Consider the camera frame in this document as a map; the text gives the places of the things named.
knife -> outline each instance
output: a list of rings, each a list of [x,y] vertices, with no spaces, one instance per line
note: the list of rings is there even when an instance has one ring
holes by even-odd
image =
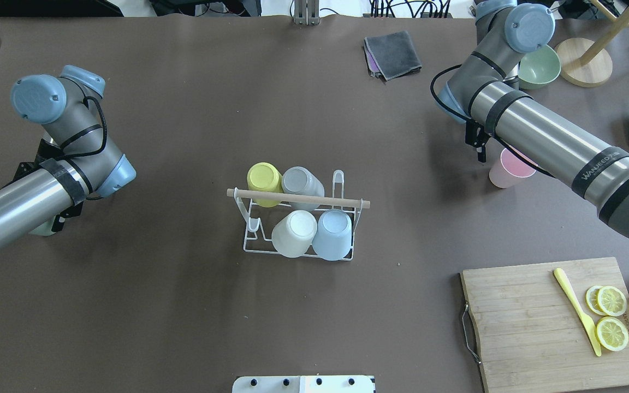
[[[581,324],[583,324],[584,329],[586,329],[586,335],[589,336],[591,346],[594,348],[594,353],[596,353],[596,356],[601,356],[601,343],[599,343],[596,338],[596,325],[594,325],[594,320],[584,313],[581,305],[579,305],[577,296],[574,294],[574,289],[572,289],[572,284],[569,282],[569,278],[567,278],[565,271],[562,270],[562,268],[557,268],[553,273],[555,274],[555,278],[557,278],[557,282],[560,283],[562,291],[565,292],[567,298],[572,303],[572,306],[574,306],[574,310],[577,311],[577,315],[579,316],[579,319],[581,319]]]

cup rack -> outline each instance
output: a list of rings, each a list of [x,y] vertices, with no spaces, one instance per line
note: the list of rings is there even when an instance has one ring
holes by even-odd
[[[337,184],[340,185],[340,197],[335,198],[335,190]],[[325,212],[329,209],[340,209],[341,211],[348,214],[351,217],[352,222],[352,231],[351,231],[351,251],[346,255],[346,257],[340,259],[342,261],[350,261],[354,257],[354,244],[356,239],[356,228],[360,221],[360,215],[363,212],[363,209],[370,208],[370,202],[365,201],[364,199],[344,199],[344,172],[337,169],[334,171],[331,179],[331,197],[318,196],[311,197],[307,195],[295,195],[295,194],[282,194],[279,192],[262,192],[262,191],[250,191],[246,189],[238,189],[229,188],[227,189],[227,196],[234,198],[237,207],[239,208],[242,217],[246,223],[246,227],[244,229],[244,243],[242,244],[242,249],[245,252],[255,252],[258,254],[279,254],[273,248],[271,243],[271,239],[266,235],[264,230],[264,223],[260,217],[252,217],[252,214],[263,210],[270,209],[282,209],[288,208],[292,209],[289,204],[283,202],[304,202],[308,204],[319,204],[320,206],[325,206],[324,208],[317,208],[312,211],[313,216],[319,217],[322,212]],[[249,207],[245,206],[243,199],[249,199]],[[254,199],[270,199],[272,201],[282,201],[282,203],[277,204],[273,208],[262,208]],[[256,249],[254,248],[254,244],[257,241],[262,241],[268,244],[270,249]],[[322,258],[315,254],[312,251],[312,248],[307,250],[303,257],[310,258]]]

cutting board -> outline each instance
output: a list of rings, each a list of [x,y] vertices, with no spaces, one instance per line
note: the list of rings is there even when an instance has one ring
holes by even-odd
[[[615,258],[582,259],[461,274],[470,306],[486,393],[552,393],[629,385],[629,344],[602,348],[597,358],[586,331],[552,271],[561,267],[584,312],[592,285],[612,285],[627,297],[619,319],[629,333],[629,294]]]

tabletop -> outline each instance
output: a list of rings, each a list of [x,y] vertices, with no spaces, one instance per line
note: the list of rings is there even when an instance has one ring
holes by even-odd
[[[608,24],[557,23],[595,40]],[[364,37],[408,30],[422,70],[369,77]],[[109,135],[137,169],[51,237],[0,251],[0,391],[230,391],[238,376],[367,374],[377,391],[481,391],[459,323],[464,269],[616,257],[629,239],[561,182],[497,189],[430,96],[475,47],[471,20],[0,19],[0,187],[42,127],[18,78],[105,77]],[[536,100],[629,151],[629,29],[611,79]],[[225,189],[252,164],[304,166],[371,202],[350,262],[242,251]],[[628,391],[612,388],[604,391]]]

bowl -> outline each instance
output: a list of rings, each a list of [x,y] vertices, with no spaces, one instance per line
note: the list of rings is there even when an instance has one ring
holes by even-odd
[[[561,71],[562,65],[557,53],[545,45],[535,52],[527,53],[519,63],[519,87],[531,90],[547,86]]]

